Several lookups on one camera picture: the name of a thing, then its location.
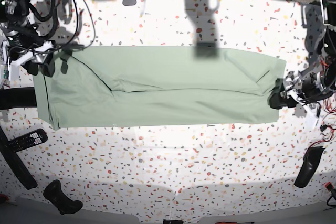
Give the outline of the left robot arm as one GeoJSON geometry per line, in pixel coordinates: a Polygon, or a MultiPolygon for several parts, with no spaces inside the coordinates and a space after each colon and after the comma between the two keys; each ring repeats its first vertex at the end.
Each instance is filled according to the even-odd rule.
{"type": "Polygon", "coordinates": [[[308,66],[277,79],[268,98],[273,109],[297,104],[319,105],[335,94],[335,0],[319,0],[301,8],[307,29],[308,66]]]}

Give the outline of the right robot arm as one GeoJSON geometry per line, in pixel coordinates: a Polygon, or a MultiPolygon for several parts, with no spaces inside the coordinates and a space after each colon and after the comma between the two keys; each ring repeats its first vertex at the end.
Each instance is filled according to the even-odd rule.
{"type": "Polygon", "coordinates": [[[7,70],[23,66],[28,73],[41,73],[52,77],[55,72],[51,39],[58,25],[56,0],[50,1],[49,13],[39,14],[31,0],[1,0],[1,31],[5,36],[2,43],[2,63],[7,70]],[[52,20],[52,28],[46,35],[39,35],[37,25],[31,24],[28,15],[33,14],[40,22],[52,20]]]}

